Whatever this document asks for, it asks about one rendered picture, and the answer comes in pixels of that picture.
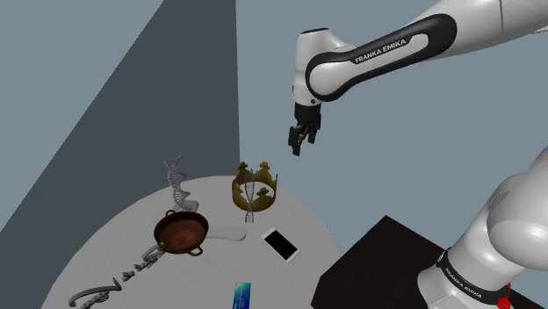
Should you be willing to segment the thin grey helix model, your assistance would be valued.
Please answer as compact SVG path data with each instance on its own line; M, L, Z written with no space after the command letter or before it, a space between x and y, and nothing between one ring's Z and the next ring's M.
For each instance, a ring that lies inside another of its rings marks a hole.
M253 223L254 222L254 210L253 210L253 201L255 195L255 177L253 170L251 170L246 175L246 182L244 184L246 199L248 202L248 208L246 211L245 222Z

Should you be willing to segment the dark robot stand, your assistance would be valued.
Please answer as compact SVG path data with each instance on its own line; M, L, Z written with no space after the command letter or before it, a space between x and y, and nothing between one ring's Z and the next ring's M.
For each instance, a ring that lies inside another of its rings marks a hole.
M543 309L510 287L524 268L548 269L538 225L480 214L443 250L389 217L320 278L313 309Z

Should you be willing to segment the grey helix model with base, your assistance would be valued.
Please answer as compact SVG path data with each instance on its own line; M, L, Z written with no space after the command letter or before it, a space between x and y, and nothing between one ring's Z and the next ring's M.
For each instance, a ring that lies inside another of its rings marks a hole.
M199 207L199 202L195 200L188 200L187 198L190 196L190 192L181 188L181 183L186 179L186 174L177 170L177 164L181 159L182 156L179 155L178 157L163 163L168 169L168 181L173 190L173 210L176 212L196 212Z

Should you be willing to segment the white phone with black screen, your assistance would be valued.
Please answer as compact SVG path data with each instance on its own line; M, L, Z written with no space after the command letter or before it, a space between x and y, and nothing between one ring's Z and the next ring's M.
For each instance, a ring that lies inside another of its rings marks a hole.
M275 227L271 227L262 236L264 240L286 263L299 255L299 249L286 239Z

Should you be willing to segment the pale translucent flat slab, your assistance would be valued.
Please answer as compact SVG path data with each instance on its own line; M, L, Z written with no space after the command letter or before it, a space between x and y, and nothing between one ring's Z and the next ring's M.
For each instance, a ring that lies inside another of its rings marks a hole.
M243 241L247 236L245 226L209 226L207 239Z

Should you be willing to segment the round grey table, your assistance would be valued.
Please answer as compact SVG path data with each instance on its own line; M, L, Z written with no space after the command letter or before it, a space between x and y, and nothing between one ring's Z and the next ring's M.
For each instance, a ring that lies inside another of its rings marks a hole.
M211 226L245 226L243 241L207 239L198 257L163 255L91 309L232 309L236 283L251 283L250 309L312 309L320 276L342 253L310 206L279 188L273 206L246 223L232 200L231 176L186 181ZM101 227L71 258L40 309L71 308L74 294L121 279L155 245L154 227L173 205L172 190L159 190ZM286 263L261 236L275 227L300 253Z

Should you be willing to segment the grey curly metal ornament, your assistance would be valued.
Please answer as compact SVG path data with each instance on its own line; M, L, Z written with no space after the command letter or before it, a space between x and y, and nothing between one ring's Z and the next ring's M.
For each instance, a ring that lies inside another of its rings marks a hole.
M141 256L141 262L136 263L133 266L133 270L125 271L121 273L121 281L127 282L129 279L133 278L137 272L141 272L144 269L150 268L154 263L156 263L165 252L160 249L159 245L154 245ZM94 288L89 288L84 291L80 291L68 299L68 306L71 308L76 308L77 302L81 298L86 298L81 304L80 309L91 309L95 304L104 303L110 298L110 294L114 291L121 291L122 284L120 281L114 277L112 279L111 285L103 285Z

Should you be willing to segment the blue card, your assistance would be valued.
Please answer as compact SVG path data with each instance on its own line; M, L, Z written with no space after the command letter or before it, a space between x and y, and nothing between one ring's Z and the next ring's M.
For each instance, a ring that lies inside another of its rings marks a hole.
M232 309L249 309L251 283L236 283Z

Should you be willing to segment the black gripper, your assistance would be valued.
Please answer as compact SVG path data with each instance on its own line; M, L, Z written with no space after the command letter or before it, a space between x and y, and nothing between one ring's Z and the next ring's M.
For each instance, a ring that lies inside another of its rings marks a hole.
M307 134L307 141L315 143L316 134L321 128L321 105L306 106L296 103L294 105L294 117L296 126L289 129L288 145L292 148L292 154L299 156L303 139Z

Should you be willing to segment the brown two-handled pan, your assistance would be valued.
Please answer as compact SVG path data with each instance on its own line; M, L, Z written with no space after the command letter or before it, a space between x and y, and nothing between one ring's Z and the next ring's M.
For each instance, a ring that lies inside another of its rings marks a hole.
M196 212L168 210L156 224L154 237L161 251L173 255L203 254L201 244L209 231L209 222Z

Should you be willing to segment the gold crown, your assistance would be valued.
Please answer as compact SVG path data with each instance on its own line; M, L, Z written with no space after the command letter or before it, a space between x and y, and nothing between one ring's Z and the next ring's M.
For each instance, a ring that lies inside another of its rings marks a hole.
M249 201L244 195L243 185L249 183L250 178L253 177L255 183L265 184L267 188L256 191L256 197L253 198L251 203L252 210L254 212L261 212L270 208L276 201L278 177L272 177L268 162L261 162L260 169L255 172L251 172L248 169L246 162L241 162L237 170L238 174L232 182L232 199L234 204L244 211L248 210Z

